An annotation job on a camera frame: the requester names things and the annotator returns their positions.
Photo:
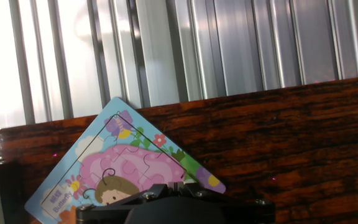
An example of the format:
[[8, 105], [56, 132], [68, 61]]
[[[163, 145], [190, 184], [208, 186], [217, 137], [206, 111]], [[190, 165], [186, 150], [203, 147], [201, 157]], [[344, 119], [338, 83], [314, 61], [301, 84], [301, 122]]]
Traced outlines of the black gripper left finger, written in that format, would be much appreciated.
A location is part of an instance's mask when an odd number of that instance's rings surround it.
[[176, 183], [153, 184], [148, 190], [144, 190], [110, 205], [81, 205], [76, 209], [76, 223], [124, 223], [132, 209], [148, 202], [172, 196], [176, 189]]

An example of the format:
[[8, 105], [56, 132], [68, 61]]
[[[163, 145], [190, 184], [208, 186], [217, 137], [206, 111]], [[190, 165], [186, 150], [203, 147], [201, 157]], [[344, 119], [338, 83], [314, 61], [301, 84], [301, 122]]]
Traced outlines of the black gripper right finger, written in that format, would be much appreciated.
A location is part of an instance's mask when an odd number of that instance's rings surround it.
[[179, 211], [187, 223], [275, 223], [275, 204], [265, 198], [241, 201], [199, 183], [175, 184]]

